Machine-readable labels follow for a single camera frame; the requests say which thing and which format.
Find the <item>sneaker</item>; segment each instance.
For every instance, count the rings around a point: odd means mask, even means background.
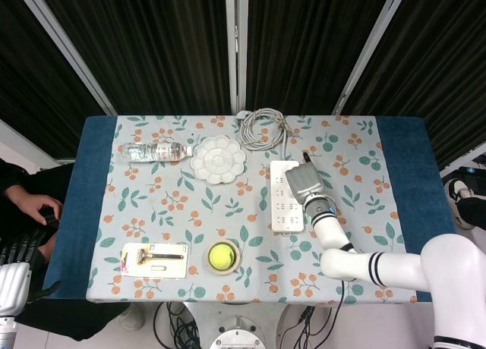
[[[134,332],[144,327],[145,315],[139,304],[131,303],[126,311],[118,315],[116,321],[123,326],[124,329]]]
[[[447,195],[447,200],[449,201],[450,209],[453,213],[454,220],[457,225],[465,230],[471,230],[475,228],[474,225],[468,224],[462,220],[459,210],[457,209],[457,203],[462,199],[467,199],[468,197],[473,197],[474,193],[472,190],[461,180],[454,178],[446,182],[443,187]]]

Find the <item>ball holder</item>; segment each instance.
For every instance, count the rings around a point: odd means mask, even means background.
[[[216,269],[215,267],[213,267],[213,265],[211,264],[211,261],[210,261],[211,250],[216,245],[220,245],[220,244],[225,244],[226,246],[228,246],[232,250],[232,253],[233,253],[233,256],[234,256],[233,263],[227,269]],[[228,274],[234,272],[235,269],[238,268],[240,261],[241,261],[240,250],[232,241],[228,241],[228,240],[217,241],[214,244],[211,244],[211,246],[209,247],[209,249],[207,250],[207,252],[205,254],[205,257],[206,257],[207,268],[211,272],[216,273],[217,275],[228,275]]]

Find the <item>person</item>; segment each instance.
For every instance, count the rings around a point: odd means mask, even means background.
[[[54,215],[56,221],[61,218],[72,168],[73,165],[62,165],[31,175],[0,159],[0,244],[9,245],[38,229],[46,233],[36,251],[35,267],[31,263],[30,292],[42,290],[56,237],[55,224],[50,224],[46,215]],[[15,321],[80,341],[95,335],[115,317],[126,329],[136,330],[144,325],[140,307],[129,303],[49,298],[27,304]]]
[[[486,230],[486,197],[474,193],[465,183],[454,178],[444,185],[453,217],[459,227]]]

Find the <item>plastic bottle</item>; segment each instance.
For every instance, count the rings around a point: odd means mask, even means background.
[[[192,146],[180,143],[125,143],[121,155],[129,162],[174,162],[192,156]]]

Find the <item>table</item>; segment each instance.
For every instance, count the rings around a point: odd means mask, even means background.
[[[295,129],[288,156],[300,160],[303,149],[311,153],[358,250],[419,253],[431,237],[453,231],[420,119],[289,116],[287,121]],[[271,133],[268,123],[255,127],[263,138]],[[311,227],[290,237],[269,229],[268,166],[279,159],[279,147],[247,151],[246,172],[218,186],[196,180],[188,160],[132,166],[117,158],[118,146],[127,141],[196,145],[204,137],[235,137],[237,131],[230,116],[88,118],[46,276],[46,285],[64,282],[55,296],[336,304],[339,282],[320,274],[322,249]],[[243,259],[235,274],[220,277],[205,268],[204,251],[222,237],[237,242]],[[190,244],[187,278],[122,278],[120,251],[129,241]],[[345,290],[348,304],[430,300],[420,292],[366,282],[346,284]]]

